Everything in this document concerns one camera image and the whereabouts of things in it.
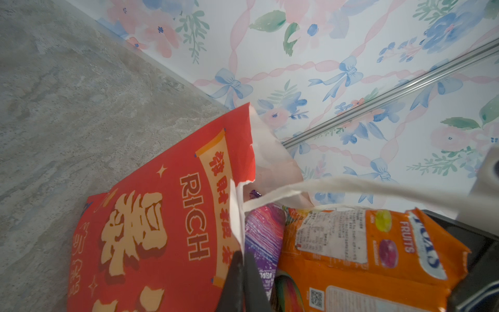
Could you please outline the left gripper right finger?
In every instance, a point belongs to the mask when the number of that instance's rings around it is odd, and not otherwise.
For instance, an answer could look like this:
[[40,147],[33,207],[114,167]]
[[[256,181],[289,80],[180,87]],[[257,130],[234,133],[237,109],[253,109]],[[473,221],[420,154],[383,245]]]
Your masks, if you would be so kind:
[[245,311],[273,312],[263,287],[256,260],[251,252],[244,254],[243,280]]

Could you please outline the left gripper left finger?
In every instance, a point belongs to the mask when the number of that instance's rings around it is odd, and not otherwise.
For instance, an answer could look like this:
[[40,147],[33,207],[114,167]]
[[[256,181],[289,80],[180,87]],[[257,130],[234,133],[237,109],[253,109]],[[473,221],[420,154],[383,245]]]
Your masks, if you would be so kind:
[[241,251],[234,253],[215,312],[242,312],[244,263]]

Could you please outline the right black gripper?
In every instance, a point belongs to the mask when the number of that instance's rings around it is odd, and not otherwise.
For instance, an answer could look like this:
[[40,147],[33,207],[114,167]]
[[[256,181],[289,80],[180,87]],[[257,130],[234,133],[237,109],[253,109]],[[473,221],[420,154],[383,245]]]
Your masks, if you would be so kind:
[[468,275],[448,297],[447,311],[498,311],[498,237],[429,210],[423,212],[471,250]]

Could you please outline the purple snack bag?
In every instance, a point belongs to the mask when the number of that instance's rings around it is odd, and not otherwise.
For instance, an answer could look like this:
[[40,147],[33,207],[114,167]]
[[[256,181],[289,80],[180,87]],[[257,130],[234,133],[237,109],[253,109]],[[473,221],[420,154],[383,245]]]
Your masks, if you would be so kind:
[[246,214],[245,251],[253,254],[266,296],[271,297],[283,246],[286,214],[281,206],[266,204]]

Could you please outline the orange snack bag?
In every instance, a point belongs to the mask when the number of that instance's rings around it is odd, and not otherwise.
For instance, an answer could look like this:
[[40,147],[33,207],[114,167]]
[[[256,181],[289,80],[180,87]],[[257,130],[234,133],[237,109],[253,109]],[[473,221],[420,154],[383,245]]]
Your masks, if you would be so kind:
[[445,311],[469,249],[420,209],[287,209],[278,311]]

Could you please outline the red paper gift bag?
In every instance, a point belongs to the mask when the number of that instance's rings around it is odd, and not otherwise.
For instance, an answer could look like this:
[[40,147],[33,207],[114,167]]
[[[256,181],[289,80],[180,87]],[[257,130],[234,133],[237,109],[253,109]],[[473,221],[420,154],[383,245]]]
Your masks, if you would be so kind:
[[498,237],[498,146],[469,195],[399,185],[382,159],[374,175],[347,168],[303,180],[250,104],[227,113],[91,196],[75,229],[69,311],[215,311],[246,214],[287,209],[429,210]]

